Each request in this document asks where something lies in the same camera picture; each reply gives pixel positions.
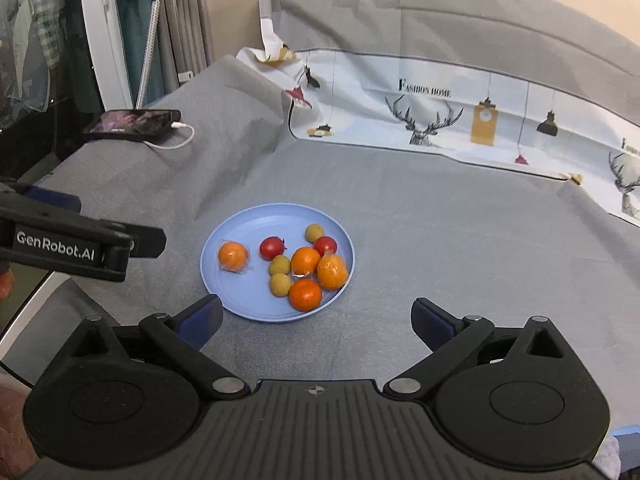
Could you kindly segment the person's left hand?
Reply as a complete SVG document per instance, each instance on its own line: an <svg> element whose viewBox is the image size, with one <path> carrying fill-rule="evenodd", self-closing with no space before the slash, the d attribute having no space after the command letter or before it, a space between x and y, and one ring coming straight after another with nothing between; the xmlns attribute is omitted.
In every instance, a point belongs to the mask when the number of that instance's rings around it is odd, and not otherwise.
<svg viewBox="0 0 640 480"><path fill-rule="evenodd" d="M6 301L12 295L15 283L15 275L11 269L0 275L0 301Z"/></svg>

